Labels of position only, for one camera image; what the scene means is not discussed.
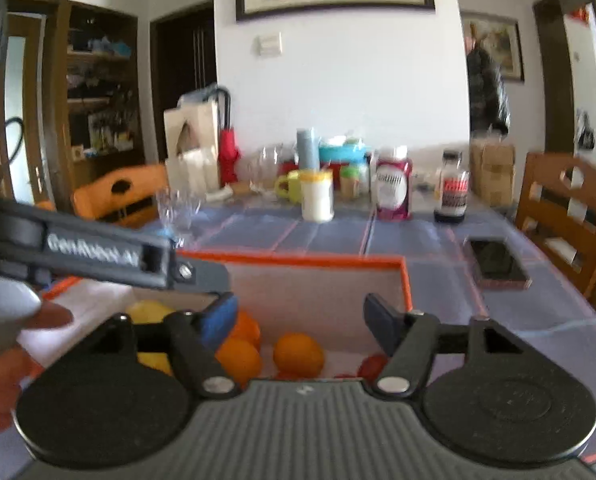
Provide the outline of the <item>person left hand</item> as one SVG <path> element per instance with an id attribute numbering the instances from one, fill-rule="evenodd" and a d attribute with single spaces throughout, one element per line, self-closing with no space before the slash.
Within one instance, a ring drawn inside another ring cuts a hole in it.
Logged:
<path id="1" fill-rule="evenodd" d="M 53 330 L 72 321 L 73 315 L 68 309 L 45 301 L 24 327 L 27 330 Z M 12 425 L 12 410 L 21 392 L 20 382 L 31 370 L 31 357 L 17 344 L 0 354 L 0 433 Z"/>

